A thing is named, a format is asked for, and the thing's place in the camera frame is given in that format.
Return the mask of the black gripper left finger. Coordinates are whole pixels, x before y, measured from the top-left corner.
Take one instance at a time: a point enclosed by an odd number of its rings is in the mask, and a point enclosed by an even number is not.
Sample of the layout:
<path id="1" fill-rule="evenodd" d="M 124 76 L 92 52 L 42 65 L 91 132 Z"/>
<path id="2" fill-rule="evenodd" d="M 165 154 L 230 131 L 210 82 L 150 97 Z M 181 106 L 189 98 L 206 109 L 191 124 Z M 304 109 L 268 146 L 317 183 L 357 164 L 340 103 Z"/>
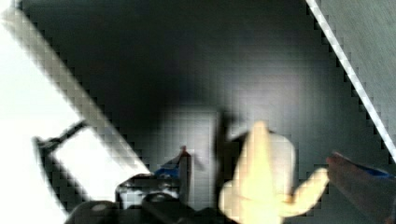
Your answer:
<path id="1" fill-rule="evenodd" d="M 188 203 L 190 198 L 191 161 L 191 154 L 187 147 L 181 146 L 177 156 L 154 172 L 156 176 L 167 176 L 179 180 L 179 199 L 183 203 Z"/>

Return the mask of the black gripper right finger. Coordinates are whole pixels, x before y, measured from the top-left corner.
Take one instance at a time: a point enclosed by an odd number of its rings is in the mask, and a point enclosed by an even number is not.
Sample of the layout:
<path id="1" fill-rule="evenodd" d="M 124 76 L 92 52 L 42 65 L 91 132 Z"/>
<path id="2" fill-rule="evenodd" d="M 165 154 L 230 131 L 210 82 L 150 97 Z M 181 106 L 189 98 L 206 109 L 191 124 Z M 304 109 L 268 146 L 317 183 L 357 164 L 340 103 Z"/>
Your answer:
<path id="1" fill-rule="evenodd" d="M 373 224 L 395 224 L 395 177 L 369 174 L 334 152 L 326 158 L 330 182 Z"/>

